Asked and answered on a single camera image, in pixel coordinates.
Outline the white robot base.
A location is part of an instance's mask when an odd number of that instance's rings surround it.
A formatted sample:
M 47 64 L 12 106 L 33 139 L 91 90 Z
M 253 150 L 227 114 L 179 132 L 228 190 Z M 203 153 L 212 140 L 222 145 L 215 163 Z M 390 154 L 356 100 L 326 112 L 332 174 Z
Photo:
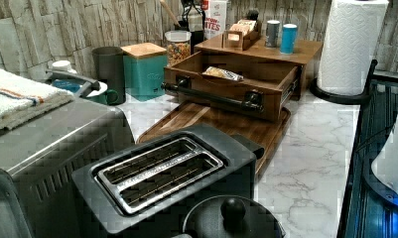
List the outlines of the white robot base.
M 398 208 L 398 86 L 376 84 L 368 111 L 364 179 L 386 203 Z

